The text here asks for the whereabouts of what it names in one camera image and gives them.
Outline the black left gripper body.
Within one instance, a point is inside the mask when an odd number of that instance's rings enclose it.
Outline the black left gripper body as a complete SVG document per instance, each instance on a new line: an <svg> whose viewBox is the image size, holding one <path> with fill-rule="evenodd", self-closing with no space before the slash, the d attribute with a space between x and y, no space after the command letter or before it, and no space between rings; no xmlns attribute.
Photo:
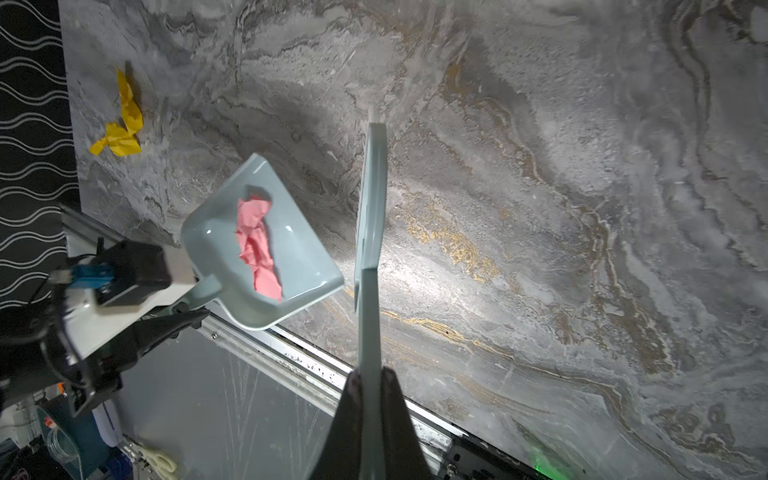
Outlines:
<svg viewBox="0 0 768 480"><path fill-rule="evenodd" d="M175 308L168 315L142 318L95 352L83 358L74 352L74 343L63 322L54 323L39 342L45 366L65 384L71 415L81 417L112 398L123 386L121 374L168 339L187 329L198 329L210 314L206 308Z"/></svg>

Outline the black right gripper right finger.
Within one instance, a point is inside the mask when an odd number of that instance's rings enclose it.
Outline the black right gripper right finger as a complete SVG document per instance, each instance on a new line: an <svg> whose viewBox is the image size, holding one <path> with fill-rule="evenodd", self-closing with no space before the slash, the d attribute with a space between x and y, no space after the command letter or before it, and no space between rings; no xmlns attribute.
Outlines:
<svg viewBox="0 0 768 480"><path fill-rule="evenodd" d="M394 370L381 375L381 417L386 479L432 479Z"/></svg>

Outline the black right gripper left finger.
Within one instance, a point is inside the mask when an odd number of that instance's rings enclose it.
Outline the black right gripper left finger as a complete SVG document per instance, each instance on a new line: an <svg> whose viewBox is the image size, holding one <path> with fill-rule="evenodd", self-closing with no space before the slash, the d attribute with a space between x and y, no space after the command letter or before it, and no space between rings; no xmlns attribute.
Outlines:
<svg viewBox="0 0 768 480"><path fill-rule="evenodd" d="M323 449L309 479L358 479L361 463L362 380L346 379Z"/></svg>

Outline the teal dustpan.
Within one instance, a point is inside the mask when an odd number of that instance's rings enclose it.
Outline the teal dustpan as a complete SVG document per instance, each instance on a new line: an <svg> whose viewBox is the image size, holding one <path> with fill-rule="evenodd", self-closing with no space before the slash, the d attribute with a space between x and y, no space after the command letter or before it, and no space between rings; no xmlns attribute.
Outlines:
<svg viewBox="0 0 768 480"><path fill-rule="evenodd" d="M341 289L344 278L270 163L254 154L184 222L198 283L181 301L218 302L263 330Z"/></svg>

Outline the teal hand brush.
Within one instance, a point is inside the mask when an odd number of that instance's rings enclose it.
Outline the teal hand brush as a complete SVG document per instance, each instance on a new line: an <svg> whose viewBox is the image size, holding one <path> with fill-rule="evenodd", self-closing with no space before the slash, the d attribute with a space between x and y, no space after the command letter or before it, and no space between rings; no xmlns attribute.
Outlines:
<svg viewBox="0 0 768 480"><path fill-rule="evenodd" d="M382 354L378 267L386 220L387 132L380 122L368 124L356 232L354 302L358 320L358 365L363 413L360 477L385 477L381 413Z"/></svg>

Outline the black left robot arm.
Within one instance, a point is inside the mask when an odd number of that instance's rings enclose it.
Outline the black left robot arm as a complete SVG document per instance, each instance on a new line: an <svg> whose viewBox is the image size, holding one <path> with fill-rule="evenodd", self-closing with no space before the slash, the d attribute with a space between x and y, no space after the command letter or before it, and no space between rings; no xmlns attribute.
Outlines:
<svg viewBox="0 0 768 480"><path fill-rule="evenodd" d="M70 411L84 415L114 397L123 387L122 374L164 341L186 328L198 329L210 311L152 317L135 322L84 360L71 365L63 340L52 325L28 339L11 338L13 327L27 327L34 320L50 321L52 306L11 307L1 312L1 407L18 403L33 393L58 383L67 385Z"/></svg>

